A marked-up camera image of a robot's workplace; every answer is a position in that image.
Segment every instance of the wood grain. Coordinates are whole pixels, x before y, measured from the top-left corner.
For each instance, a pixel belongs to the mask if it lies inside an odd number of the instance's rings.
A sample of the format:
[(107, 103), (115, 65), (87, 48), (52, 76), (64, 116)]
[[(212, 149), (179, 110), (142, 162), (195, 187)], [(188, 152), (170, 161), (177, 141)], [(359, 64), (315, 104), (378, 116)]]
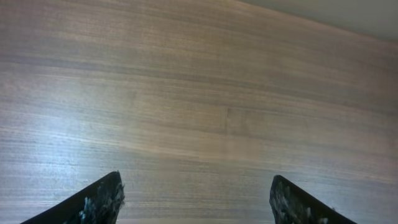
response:
[(398, 45), (234, 0), (0, 0), (0, 222), (120, 170), (118, 223), (398, 216)]

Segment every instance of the wooden table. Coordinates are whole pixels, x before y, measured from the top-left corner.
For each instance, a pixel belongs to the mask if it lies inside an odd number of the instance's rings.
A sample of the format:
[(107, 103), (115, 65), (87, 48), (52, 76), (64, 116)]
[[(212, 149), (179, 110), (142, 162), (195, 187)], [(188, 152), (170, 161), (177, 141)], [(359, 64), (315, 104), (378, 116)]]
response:
[(118, 223), (398, 214), (398, 45), (234, 0), (1, 0), (0, 222), (112, 170)]

